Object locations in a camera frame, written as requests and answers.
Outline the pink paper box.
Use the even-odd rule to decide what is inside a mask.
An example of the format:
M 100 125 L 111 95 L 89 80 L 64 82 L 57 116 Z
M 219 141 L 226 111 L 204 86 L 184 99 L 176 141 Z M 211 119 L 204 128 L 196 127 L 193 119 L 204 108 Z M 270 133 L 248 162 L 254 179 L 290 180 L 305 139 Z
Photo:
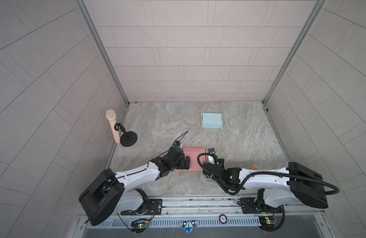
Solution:
M 199 165 L 198 161 L 197 161 L 197 157 L 199 154 L 202 153 L 206 153 L 207 149 L 206 148 L 193 148 L 193 147 L 186 147 L 183 148 L 184 154 L 186 157 L 190 158 L 190 168 L 188 169 L 188 171 L 191 172 L 201 172 L 203 171 L 202 167 Z

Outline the light blue paper box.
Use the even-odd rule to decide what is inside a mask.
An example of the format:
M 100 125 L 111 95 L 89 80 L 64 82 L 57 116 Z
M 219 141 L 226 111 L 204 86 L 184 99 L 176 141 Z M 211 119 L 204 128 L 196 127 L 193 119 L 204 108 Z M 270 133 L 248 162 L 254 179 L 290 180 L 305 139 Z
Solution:
M 221 113 L 201 113 L 201 126 L 208 129 L 222 129 L 224 125 Z

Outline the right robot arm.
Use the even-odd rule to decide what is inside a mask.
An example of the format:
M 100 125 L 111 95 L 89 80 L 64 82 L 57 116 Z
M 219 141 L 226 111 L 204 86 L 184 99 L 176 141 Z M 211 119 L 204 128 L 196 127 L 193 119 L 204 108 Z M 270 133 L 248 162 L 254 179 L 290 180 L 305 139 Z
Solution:
M 225 169 L 223 163 L 206 163 L 201 167 L 203 173 L 229 195 L 237 195 L 243 189 L 257 189 L 260 195 L 256 206 L 262 203 L 278 208 L 286 204 L 303 204 L 325 209 L 329 207 L 327 195 L 339 192 L 337 187 L 326 183 L 321 174 L 296 162 L 275 170 Z

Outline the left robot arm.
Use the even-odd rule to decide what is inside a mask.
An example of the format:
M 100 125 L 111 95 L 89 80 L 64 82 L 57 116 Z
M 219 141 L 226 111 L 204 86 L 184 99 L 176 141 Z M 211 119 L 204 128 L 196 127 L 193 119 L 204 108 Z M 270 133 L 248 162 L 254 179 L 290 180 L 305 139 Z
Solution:
M 149 198 L 138 186 L 167 176 L 173 170 L 189 170 L 191 159 L 183 149 L 172 146 L 163 157 L 151 159 L 144 166 L 125 171 L 103 170 L 79 196 L 79 202 L 93 226 L 115 212 L 143 213 Z

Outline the round black white badge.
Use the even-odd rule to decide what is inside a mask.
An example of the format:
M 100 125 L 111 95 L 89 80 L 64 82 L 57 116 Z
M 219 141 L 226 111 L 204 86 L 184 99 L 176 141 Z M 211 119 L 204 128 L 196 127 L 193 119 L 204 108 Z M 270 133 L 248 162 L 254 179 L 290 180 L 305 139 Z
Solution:
M 219 216 L 219 222 L 220 224 L 224 225 L 224 224 L 227 224 L 227 221 L 228 221 L 228 218 L 225 214 L 221 214 Z

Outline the black round microphone stand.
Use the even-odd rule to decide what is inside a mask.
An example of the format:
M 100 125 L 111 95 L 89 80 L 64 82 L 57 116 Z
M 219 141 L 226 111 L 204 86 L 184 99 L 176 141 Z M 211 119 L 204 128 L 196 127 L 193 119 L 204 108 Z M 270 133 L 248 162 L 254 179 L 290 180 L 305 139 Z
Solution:
M 130 147 L 137 142 L 138 136 L 133 131 L 126 131 L 125 127 L 121 123 L 116 123 L 114 125 L 114 130 L 121 131 L 120 144 L 123 147 Z

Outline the blue sticker with eyes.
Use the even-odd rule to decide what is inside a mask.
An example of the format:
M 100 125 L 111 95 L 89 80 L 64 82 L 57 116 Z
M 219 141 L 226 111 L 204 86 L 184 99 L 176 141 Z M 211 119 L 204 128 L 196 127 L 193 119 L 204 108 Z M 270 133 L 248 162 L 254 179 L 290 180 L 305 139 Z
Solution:
M 198 226 L 198 221 L 184 221 L 181 223 L 181 228 L 185 230 L 186 233 L 190 234 L 195 227 Z

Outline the right green circuit board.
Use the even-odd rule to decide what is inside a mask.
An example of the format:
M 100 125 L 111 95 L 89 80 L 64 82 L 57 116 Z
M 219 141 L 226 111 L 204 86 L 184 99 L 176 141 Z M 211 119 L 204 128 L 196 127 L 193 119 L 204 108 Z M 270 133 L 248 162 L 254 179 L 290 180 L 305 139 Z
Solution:
M 258 218 L 261 224 L 260 229 L 264 231 L 274 229 L 277 224 L 277 220 L 272 216 L 260 216 Z

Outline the green circuit board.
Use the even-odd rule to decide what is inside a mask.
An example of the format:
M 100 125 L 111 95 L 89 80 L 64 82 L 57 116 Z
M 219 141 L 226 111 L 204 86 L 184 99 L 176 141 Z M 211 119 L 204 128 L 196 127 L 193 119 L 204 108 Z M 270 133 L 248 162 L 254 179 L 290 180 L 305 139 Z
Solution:
M 132 221 L 131 223 L 131 229 L 135 233 L 142 233 L 149 227 L 150 221 L 148 219 L 138 219 L 135 221 Z
M 277 224 L 277 220 L 272 216 L 260 216 L 258 218 L 261 224 L 260 229 L 264 231 L 274 229 Z

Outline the left green circuit board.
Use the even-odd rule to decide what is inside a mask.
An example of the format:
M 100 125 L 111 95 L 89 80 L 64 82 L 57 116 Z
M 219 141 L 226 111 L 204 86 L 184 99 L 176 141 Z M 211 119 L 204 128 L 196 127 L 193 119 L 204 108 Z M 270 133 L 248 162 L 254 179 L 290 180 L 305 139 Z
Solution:
M 150 221 L 148 219 L 138 219 L 135 221 L 132 221 L 131 223 L 131 229 L 135 233 L 142 233 L 149 227 Z

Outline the aluminium mounting rail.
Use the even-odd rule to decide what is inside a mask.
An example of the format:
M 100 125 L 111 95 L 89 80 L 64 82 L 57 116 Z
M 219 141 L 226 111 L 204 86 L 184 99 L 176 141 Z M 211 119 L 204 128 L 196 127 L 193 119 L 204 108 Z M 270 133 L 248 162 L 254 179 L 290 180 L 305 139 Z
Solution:
M 242 194 L 240 196 L 172 196 L 172 197 L 148 197 L 150 199 L 162 199 L 161 215 L 128 216 L 146 217 L 156 219 L 158 217 L 194 217 L 194 216 L 219 216 L 221 214 L 243 214 L 238 200 L 243 197 L 258 197 L 257 194 Z M 121 215 L 115 212 L 110 217 Z

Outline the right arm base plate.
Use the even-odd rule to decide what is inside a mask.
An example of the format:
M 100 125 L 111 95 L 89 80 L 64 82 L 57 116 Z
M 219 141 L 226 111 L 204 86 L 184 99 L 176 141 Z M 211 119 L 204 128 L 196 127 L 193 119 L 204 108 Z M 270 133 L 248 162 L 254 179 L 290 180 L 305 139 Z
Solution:
M 271 207 L 265 204 L 264 199 L 257 197 L 243 197 L 238 200 L 243 214 L 273 214 L 282 213 L 282 207 Z

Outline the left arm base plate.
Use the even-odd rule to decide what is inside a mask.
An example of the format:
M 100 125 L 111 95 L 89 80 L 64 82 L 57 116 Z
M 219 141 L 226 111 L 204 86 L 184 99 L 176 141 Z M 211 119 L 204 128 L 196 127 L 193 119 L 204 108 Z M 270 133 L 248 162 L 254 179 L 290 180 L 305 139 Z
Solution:
M 127 210 L 122 211 L 123 216 L 151 216 L 151 215 L 161 215 L 162 213 L 162 199 L 150 199 L 147 205 L 141 205 L 135 211 Z

